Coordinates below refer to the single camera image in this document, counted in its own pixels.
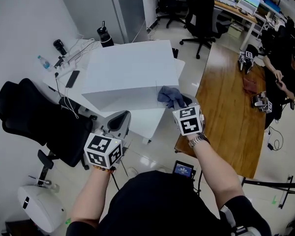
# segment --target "gray cloth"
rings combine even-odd
[[[178,102],[181,108],[185,107],[182,95],[177,88],[163,86],[158,93],[157,101],[168,103],[168,108],[174,108],[174,100]]]

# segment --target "metal watch strap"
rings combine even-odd
[[[196,136],[195,138],[189,141],[189,146],[193,148],[200,141],[206,141],[210,144],[209,140],[206,138],[206,136],[203,133],[198,133],[198,136]]]

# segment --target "plastic bottle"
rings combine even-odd
[[[50,67],[50,63],[49,63],[46,59],[44,59],[41,55],[39,55],[37,58],[39,59],[40,63],[43,65],[43,67],[44,67],[47,71],[49,71],[49,72],[52,71],[52,69],[51,69],[51,67]]]

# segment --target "white floor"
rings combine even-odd
[[[196,59],[197,44],[184,43],[183,46],[179,44],[183,38],[192,37],[188,30],[177,22],[172,22],[169,29],[166,29],[165,24],[166,20],[160,21],[156,30],[150,33],[150,40],[169,39],[172,47],[179,49],[178,59],[186,62],[179,80],[180,90],[183,93],[195,95],[205,69],[209,49],[203,46],[200,52],[201,59]],[[226,33],[220,39],[217,39],[216,43],[239,52],[242,40],[242,38],[236,39]],[[251,37],[249,42],[255,46],[258,43],[254,37]],[[295,182],[295,110],[292,111],[288,105],[284,109],[279,123],[273,123],[271,126],[282,133],[284,144],[281,150],[270,151],[267,148],[268,135],[265,134],[255,179],[285,182],[289,175],[294,175]],[[142,138],[139,135],[129,132],[127,137],[129,150],[122,160],[125,168],[134,167],[139,173],[165,168],[168,173],[171,173],[175,161],[179,160],[195,166],[195,169],[197,169],[195,186],[197,186],[201,171],[199,162],[185,154],[174,153],[174,146],[178,137],[179,131],[174,124],[172,113],[167,110],[150,144],[143,145],[141,143]],[[280,136],[273,134],[270,142],[273,144],[276,139],[280,140]],[[46,179],[50,179],[60,186],[60,191],[56,195],[66,208],[67,218],[70,217],[74,200],[87,181],[89,173],[90,171],[85,171],[80,164],[71,168],[58,160],[55,162],[54,168],[47,174]],[[115,176],[119,187],[122,187],[128,180],[122,165],[119,165]],[[243,189],[255,209],[269,223],[272,234],[284,232],[286,225],[295,217],[295,195],[289,195],[284,208],[280,209],[278,205],[283,196],[282,191],[248,184],[245,184]],[[107,189],[103,216],[107,213],[110,200],[116,192],[116,186],[111,180]],[[218,216],[213,193],[204,178],[201,179],[200,195],[208,208]],[[63,224],[52,235],[65,235],[66,227],[67,225]]]

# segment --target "person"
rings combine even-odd
[[[210,146],[202,133],[189,135],[220,219],[193,189],[193,180],[151,171],[130,179],[105,204],[110,171],[93,169],[75,201],[66,236],[95,235],[240,235],[270,236],[267,222],[245,197],[234,169]]]
[[[285,98],[295,101],[295,48],[278,39],[272,52],[266,55],[263,61],[266,96],[272,103],[272,112],[265,118],[265,129],[267,129],[274,119],[281,118]]]

